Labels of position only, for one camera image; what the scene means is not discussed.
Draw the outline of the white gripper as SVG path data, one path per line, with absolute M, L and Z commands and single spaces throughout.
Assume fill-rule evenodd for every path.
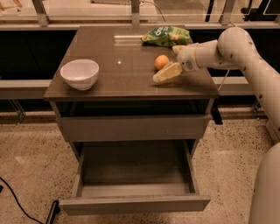
M 186 72 L 199 71 L 201 66 L 196 57 L 198 46 L 198 43 L 175 45 L 172 50 L 177 55 L 178 62 L 169 62 L 165 65 L 153 76 L 153 81 L 159 83 L 179 76 L 182 73 L 182 68 Z

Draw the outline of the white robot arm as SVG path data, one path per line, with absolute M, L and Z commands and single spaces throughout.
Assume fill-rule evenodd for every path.
M 153 76 L 155 82 L 202 68 L 238 69 L 251 85 L 272 130 L 280 136 L 280 73 L 260 56 L 244 29 L 230 27 L 216 40 L 175 45 L 172 50 L 177 61 L 159 70 Z M 259 165 L 248 224 L 280 224 L 280 143 L 267 151 Z

